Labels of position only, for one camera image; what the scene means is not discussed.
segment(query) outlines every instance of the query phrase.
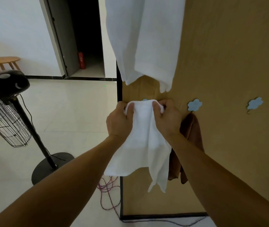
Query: fan base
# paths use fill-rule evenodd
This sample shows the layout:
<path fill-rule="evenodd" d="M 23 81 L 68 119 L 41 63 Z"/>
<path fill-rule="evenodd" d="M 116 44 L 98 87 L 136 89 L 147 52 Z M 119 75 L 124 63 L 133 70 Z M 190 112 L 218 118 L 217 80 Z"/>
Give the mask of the fan base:
<path fill-rule="evenodd" d="M 55 153 L 51 156 L 52 160 L 56 164 L 57 168 L 62 167 L 64 164 L 70 162 L 71 160 L 74 159 L 74 157 L 66 152 L 60 152 L 60 153 Z M 55 170 L 52 169 L 46 159 L 43 159 L 34 169 L 33 174 L 32 174 L 32 183 L 33 185 L 37 184 L 40 182 L 42 179 L 45 177 L 49 176 L 51 173 L 53 173 Z"/>

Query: left hand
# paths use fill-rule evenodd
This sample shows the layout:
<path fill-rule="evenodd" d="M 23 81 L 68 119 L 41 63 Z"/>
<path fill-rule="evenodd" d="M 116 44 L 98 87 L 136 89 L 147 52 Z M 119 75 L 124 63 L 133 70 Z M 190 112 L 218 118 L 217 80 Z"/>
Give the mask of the left hand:
<path fill-rule="evenodd" d="M 109 136 L 114 136 L 125 142 L 132 131 L 132 119 L 134 115 L 135 104 L 131 103 L 127 109 L 127 115 L 124 114 L 126 103 L 119 101 L 116 109 L 109 114 L 106 119 L 106 125 Z"/>

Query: forearm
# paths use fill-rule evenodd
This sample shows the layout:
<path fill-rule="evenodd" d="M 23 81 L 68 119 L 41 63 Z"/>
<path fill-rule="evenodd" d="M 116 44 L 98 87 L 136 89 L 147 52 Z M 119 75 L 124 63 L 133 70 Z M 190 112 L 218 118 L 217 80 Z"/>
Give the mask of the forearm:
<path fill-rule="evenodd" d="M 193 191 L 218 227 L 269 226 L 269 202 L 261 195 L 181 134 L 171 136 L 168 142 Z"/>
<path fill-rule="evenodd" d="M 0 226 L 70 226 L 122 143 L 108 137 L 55 171 L 0 213 Z"/>

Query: hand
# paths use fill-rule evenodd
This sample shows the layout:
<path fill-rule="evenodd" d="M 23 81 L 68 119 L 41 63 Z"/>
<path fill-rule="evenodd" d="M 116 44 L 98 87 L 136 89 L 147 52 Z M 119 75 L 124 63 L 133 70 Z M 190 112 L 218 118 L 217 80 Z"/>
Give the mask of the hand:
<path fill-rule="evenodd" d="M 159 104 L 166 106 L 163 114 L 161 114 Z M 159 104 L 157 102 L 152 103 L 155 123 L 159 132 L 168 141 L 170 137 L 180 133 L 182 115 L 174 106 L 172 99 L 161 100 Z"/>
<path fill-rule="evenodd" d="M 127 109 L 127 115 L 124 114 L 126 103 L 119 101 L 116 109 L 109 114 L 106 119 L 106 125 L 109 136 L 114 136 L 125 142 L 132 131 L 132 119 L 134 115 L 135 104 L 131 103 Z"/>

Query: white cloth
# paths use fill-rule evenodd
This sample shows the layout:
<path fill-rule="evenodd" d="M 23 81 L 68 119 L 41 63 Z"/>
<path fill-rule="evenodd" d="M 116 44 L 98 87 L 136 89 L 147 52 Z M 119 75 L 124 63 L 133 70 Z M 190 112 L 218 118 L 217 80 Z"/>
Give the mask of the white cloth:
<path fill-rule="evenodd" d="M 127 176 L 141 167 L 148 167 L 152 183 L 148 192 L 157 183 L 165 192 L 169 171 L 171 146 L 155 125 L 152 102 L 156 100 L 131 101 L 134 103 L 132 131 L 125 143 L 111 158 L 104 175 Z"/>
<path fill-rule="evenodd" d="M 170 91 L 182 34 L 185 0 L 105 0 L 106 28 L 122 81 L 146 75 Z"/>

